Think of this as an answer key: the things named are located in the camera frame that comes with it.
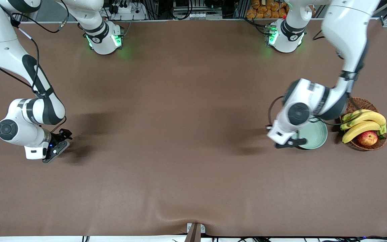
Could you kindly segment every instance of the red apple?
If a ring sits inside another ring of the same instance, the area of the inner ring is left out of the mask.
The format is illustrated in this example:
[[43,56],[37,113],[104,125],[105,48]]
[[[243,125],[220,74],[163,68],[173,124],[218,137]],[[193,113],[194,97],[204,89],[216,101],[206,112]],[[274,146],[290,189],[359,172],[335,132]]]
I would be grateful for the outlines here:
[[377,134],[374,131],[365,131],[358,135],[358,142],[363,146],[369,147],[375,144],[378,140]]

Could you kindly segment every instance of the banana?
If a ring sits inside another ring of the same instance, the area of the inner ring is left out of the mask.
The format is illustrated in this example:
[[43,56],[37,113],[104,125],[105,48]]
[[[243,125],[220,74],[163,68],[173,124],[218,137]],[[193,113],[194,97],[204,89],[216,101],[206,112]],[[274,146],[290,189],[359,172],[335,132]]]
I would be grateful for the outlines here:
[[[359,122],[358,124],[361,124],[361,123],[364,123],[364,122],[367,122],[367,121],[368,121],[368,120],[364,120],[364,121]],[[348,129],[350,129],[350,128],[351,128],[351,126],[348,125],[348,122],[345,123],[345,124],[340,125],[340,129],[341,129],[341,130],[348,130]]]
[[383,126],[386,124],[386,119],[383,115],[379,114],[378,112],[363,112],[359,115],[355,115],[353,119],[351,119],[349,122],[347,122],[348,127],[353,127],[361,121],[365,120],[371,120],[376,123],[378,123],[380,126]]
[[385,133],[387,133],[386,125],[380,126],[380,129],[377,131],[378,136],[384,135]]
[[380,125],[373,121],[367,121],[364,123],[357,124],[348,130],[343,136],[343,143],[350,142],[353,138],[368,130],[380,130]]
[[368,109],[356,110],[355,112],[351,112],[351,113],[348,113],[347,115],[343,116],[342,120],[343,120],[343,122],[346,122],[347,120],[350,120],[350,119],[356,117],[357,114],[359,114],[361,112],[367,112],[367,111],[371,111],[371,110],[368,110]]

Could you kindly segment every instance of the fruit basket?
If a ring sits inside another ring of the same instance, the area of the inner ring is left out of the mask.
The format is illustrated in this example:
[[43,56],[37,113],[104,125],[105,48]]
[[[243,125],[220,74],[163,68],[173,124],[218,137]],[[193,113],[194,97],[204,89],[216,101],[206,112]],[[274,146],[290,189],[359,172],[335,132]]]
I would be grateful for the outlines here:
[[[377,108],[372,103],[370,103],[368,100],[363,99],[363,98],[359,98],[359,97],[352,97],[352,98],[349,98],[349,100],[347,102],[346,111],[344,111],[344,113],[340,116],[340,122],[343,122],[344,115],[346,115],[348,113],[355,112],[356,110],[359,110],[359,109],[368,109],[368,110],[380,113],[377,110]],[[373,144],[371,146],[363,146],[362,144],[360,144],[358,142],[357,139],[351,140],[348,144],[351,148],[353,148],[355,150],[369,151],[369,150],[378,150],[378,149],[382,148],[386,144],[386,141],[387,141],[387,136],[385,136],[384,139],[379,139],[376,142],[376,144]]]

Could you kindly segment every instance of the brown table surface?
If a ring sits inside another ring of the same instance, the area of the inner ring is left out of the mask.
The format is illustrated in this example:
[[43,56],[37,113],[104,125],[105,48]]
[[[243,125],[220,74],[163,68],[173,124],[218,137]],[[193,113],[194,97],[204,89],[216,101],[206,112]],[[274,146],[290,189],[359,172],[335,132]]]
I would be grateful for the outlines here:
[[[359,152],[330,133],[317,150],[277,150],[264,132],[292,81],[336,83],[343,61],[311,41],[320,24],[282,54],[242,21],[133,23],[106,56],[75,24],[23,25],[75,139],[50,164],[0,140],[0,236],[177,234],[193,221],[214,236],[387,236],[387,144]],[[371,21],[369,37],[353,95],[387,118],[387,28]],[[0,120],[31,97],[0,72]]]

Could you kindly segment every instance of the plate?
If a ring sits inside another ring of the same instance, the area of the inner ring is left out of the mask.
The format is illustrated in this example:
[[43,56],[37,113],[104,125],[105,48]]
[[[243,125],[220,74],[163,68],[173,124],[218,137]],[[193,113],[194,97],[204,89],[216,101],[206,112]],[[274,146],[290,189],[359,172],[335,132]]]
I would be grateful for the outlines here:
[[307,150],[313,150],[321,147],[328,137],[327,125],[316,118],[310,119],[310,122],[299,130],[299,137],[305,138],[307,143],[299,147]]

